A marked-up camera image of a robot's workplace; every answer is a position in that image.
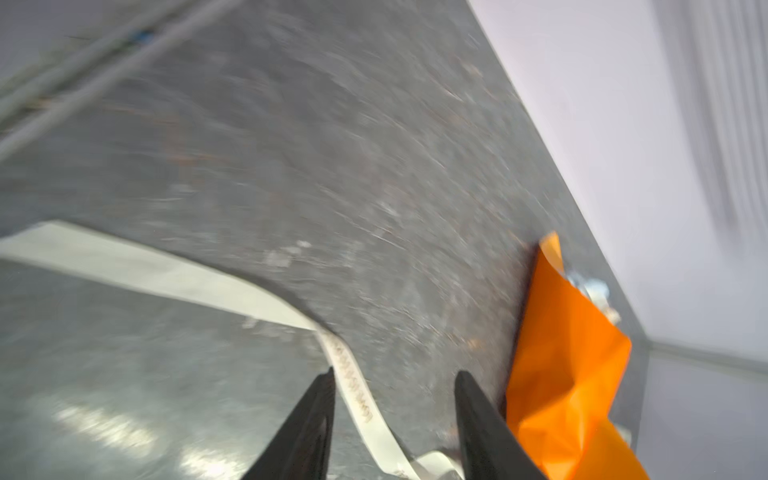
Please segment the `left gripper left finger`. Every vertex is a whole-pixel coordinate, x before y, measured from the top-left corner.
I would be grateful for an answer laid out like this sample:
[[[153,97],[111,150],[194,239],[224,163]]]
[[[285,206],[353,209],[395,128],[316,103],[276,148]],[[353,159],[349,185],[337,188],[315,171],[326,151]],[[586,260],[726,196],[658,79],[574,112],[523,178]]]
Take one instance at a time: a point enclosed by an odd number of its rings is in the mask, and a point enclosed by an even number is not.
[[[334,369],[318,375],[242,480],[327,478],[334,426]]]

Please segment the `white printed ribbon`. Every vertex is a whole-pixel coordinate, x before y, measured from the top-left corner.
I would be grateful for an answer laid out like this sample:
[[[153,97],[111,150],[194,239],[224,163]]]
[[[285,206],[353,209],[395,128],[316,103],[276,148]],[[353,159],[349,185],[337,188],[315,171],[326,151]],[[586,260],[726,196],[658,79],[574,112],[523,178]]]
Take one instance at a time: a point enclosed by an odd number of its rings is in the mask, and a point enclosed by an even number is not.
[[[464,474],[431,451],[409,458],[379,410],[349,346],[280,296],[179,256],[63,221],[36,224],[1,240],[2,258],[89,281],[189,302],[314,333],[363,443],[379,469],[402,479]]]

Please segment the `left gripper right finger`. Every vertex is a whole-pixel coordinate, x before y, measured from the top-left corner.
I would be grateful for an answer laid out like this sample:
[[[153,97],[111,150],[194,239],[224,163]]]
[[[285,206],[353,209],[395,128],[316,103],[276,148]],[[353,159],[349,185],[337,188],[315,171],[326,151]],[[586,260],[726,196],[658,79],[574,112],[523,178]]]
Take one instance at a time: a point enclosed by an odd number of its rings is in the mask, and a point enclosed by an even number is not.
[[[457,373],[454,398],[465,479],[546,479],[470,372]]]

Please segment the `orange wrapping paper sheet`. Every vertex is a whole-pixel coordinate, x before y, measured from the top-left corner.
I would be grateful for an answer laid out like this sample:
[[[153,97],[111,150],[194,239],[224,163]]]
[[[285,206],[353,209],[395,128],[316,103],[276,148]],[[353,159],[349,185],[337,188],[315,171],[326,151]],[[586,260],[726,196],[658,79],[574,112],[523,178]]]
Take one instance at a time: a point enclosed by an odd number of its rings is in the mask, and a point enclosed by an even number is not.
[[[645,479],[609,419],[631,341],[565,277],[541,239],[506,391],[506,422],[548,479]]]

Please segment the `white fake rose stem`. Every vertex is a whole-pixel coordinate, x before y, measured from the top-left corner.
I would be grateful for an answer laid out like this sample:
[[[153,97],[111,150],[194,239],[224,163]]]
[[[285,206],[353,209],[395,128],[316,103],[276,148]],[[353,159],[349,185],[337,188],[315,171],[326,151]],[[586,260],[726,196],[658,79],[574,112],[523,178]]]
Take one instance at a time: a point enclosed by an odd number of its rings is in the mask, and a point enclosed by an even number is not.
[[[566,278],[598,308],[612,325],[617,325],[621,321],[620,314],[609,303],[610,289],[604,281],[586,278],[573,271],[567,273]]]

